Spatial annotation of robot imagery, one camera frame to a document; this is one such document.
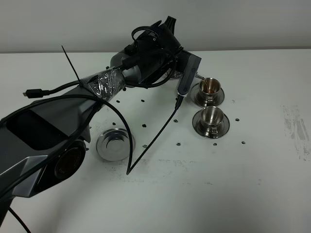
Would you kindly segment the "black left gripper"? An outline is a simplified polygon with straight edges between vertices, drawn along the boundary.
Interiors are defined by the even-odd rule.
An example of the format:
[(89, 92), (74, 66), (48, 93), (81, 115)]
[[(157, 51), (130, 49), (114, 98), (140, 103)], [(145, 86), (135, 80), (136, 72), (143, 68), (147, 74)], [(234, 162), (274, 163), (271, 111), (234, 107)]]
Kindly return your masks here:
[(172, 56), (182, 51), (174, 36), (176, 19), (168, 16), (164, 23), (158, 21), (151, 26), (140, 26), (132, 31), (134, 55), (145, 55), (132, 68), (133, 80), (159, 80), (160, 72), (173, 68)]

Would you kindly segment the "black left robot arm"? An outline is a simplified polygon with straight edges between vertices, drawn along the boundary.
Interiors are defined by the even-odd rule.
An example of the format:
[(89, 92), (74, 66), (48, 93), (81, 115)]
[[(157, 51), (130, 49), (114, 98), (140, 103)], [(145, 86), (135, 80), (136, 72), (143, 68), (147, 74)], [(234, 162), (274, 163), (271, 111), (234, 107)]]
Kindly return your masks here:
[(117, 53), (110, 68), (59, 87), (67, 93), (27, 90), (34, 102), (0, 121), (0, 203), (32, 197), (68, 179), (81, 166), (89, 123), (125, 87), (155, 88), (180, 70), (183, 47), (168, 17), (132, 31), (133, 43)]

